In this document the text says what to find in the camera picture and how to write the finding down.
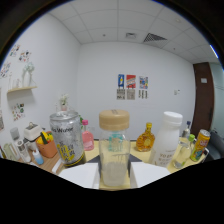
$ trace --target yellow liquid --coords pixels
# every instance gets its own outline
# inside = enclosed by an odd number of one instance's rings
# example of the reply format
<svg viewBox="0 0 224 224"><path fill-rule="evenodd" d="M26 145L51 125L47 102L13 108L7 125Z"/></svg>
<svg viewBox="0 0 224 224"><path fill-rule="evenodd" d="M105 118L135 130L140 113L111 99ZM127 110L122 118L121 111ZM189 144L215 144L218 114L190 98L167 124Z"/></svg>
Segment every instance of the yellow liquid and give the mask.
<svg viewBox="0 0 224 224"><path fill-rule="evenodd" d="M151 129L146 129L136 141L136 148L140 152L147 152L151 150L155 141L155 136L151 133Z"/></svg>

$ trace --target ceiling vent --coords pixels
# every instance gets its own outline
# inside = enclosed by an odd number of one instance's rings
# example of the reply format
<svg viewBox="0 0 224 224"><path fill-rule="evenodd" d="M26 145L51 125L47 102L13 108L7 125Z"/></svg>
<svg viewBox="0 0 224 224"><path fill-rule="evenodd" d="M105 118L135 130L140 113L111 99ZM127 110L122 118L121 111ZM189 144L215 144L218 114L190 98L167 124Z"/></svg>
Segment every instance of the ceiling vent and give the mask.
<svg viewBox="0 0 224 224"><path fill-rule="evenodd" d="M126 33L126 38L128 39L135 39L136 38L136 33Z"/></svg>
<svg viewBox="0 0 224 224"><path fill-rule="evenodd" d="M164 37L157 36L152 33L148 33L145 40L143 41L144 44L148 44L154 47L163 48L169 40Z"/></svg>

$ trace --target beer can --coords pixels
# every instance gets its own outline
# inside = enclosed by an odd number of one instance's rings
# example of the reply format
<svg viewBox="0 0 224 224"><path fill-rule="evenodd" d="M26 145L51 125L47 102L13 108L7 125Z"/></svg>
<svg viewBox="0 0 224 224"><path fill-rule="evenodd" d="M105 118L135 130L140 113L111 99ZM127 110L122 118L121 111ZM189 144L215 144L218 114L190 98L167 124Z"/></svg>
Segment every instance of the beer can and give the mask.
<svg viewBox="0 0 224 224"><path fill-rule="evenodd" d="M197 162L201 158L206 146L208 145L209 139L210 133L206 130L201 129L198 133L197 141L190 156L192 161Z"/></svg>
<svg viewBox="0 0 224 224"><path fill-rule="evenodd" d="M65 167L86 162L80 118L75 111L59 111L50 115L50 128Z"/></svg>

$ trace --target shelf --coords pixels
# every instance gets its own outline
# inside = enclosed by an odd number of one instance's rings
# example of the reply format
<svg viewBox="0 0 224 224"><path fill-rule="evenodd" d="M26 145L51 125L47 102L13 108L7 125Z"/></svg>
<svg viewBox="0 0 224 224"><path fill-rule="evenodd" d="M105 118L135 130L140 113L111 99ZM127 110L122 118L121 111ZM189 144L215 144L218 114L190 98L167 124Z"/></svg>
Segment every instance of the shelf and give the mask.
<svg viewBox="0 0 224 224"><path fill-rule="evenodd" d="M25 89L34 89L37 88L37 86L29 86L29 87L23 87L23 88L15 88L15 89L10 89L7 93L19 91L19 90L25 90Z"/></svg>

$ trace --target ceiling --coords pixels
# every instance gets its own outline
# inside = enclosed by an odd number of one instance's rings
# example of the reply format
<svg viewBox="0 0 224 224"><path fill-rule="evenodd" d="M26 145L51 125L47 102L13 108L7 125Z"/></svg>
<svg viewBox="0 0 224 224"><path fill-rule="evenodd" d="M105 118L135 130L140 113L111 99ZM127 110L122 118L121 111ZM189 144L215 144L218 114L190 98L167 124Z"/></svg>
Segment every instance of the ceiling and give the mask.
<svg viewBox="0 0 224 224"><path fill-rule="evenodd" d="M49 13L80 44L134 42L172 52L192 64L219 63L207 40L190 22L151 0L75 0ZM153 35L145 41L148 34Z"/></svg>

